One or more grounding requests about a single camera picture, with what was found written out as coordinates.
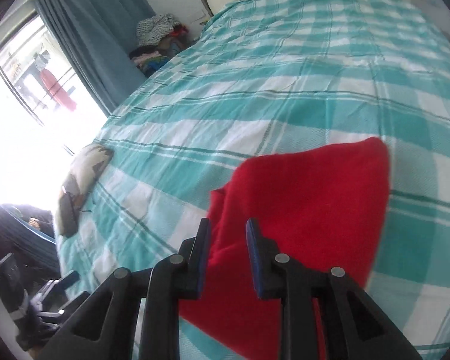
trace metal screw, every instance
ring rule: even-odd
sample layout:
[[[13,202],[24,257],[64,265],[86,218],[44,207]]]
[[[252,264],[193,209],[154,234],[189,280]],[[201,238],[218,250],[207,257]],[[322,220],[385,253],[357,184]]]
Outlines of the metal screw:
[[[337,278],[342,278],[343,276],[345,276],[345,270],[339,266],[334,266],[330,272],[332,273],[332,275],[336,276]]]
[[[288,256],[288,254],[278,253],[275,256],[275,261],[277,261],[278,263],[285,264],[285,263],[288,263],[290,261],[290,257]]]
[[[117,279],[123,279],[127,275],[128,275],[127,268],[117,268],[113,273],[113,276],[115,276]]]
[[[181,264],[183,262],[183,256],[180,254],[173,254],[170,256],[170,262],[172,264]]]

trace red towel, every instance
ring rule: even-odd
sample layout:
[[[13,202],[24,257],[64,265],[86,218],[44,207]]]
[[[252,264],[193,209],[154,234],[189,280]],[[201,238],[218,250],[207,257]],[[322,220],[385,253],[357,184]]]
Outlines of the red towel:
[[[74,102],[70,95],[62,88],[53,73],[48,69],[40,72],[40,78],[48,89],[49,95],[52,96],[59,104],[63,105],[69,111],[77,109],[77,103]]]
[[[200,301],[180,314],[236,353],[276,360],[280,303],[253,290],[245,223],[305,266],[341,266],[365,285],[377,250],[389,194],[388,153],[377,138],[243,162],[211,193],[210,258]]]

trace pile of clothes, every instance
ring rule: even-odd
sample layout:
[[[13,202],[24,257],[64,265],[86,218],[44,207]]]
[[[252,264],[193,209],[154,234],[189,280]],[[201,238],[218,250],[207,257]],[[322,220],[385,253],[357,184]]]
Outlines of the pile of clothes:
[[[188,29],[171,14],[156,15],[137,24],[138,48],[128,56],[149,78],[187,48]]]
[[[132,61],[135,62],[138,69],[149,78],[158,69],[165,65],[170,58],[161,55],[158,51],[144,52],[140,56],[132,57]]]

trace bed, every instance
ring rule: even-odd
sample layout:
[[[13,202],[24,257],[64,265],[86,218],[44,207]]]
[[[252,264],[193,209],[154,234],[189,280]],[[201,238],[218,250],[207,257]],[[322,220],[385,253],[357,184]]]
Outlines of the bed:
[[[406,0],[240,0],[109,117],[115,154],[62,274],[94,290],[195,235],[209,192],[251,156],[380,137],[391,161],[366,290],[425,359],[450,345],[450,44]],[[182,359],[241,357],[180,321]]]

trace red cloth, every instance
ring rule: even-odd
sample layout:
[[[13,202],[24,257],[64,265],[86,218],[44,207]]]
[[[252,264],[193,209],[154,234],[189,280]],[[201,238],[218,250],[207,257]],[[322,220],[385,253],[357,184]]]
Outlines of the red cloth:
[[[238,354],[276,360],[280,303],[253,290],[245,223],[305,266],[341,266],[360,285],[371,270],[389,194],[388,153],[377,138],[243,162],[211,193],[211,249],[200,301],[180,314]]]
[[[188,33],[188,28],[185,27],[183,24],[179,24],[174,26],[173,31],[168,34],[168,36],[180,36],[180,35],[186,35]]]
[[[55,101],[63,105],[69,111],[73,112],[77,109],[77,103],[71,99],[70,95],[59,84],[58,80],[51,71],[48,69],[43,69],[40,72],[40,78]]]

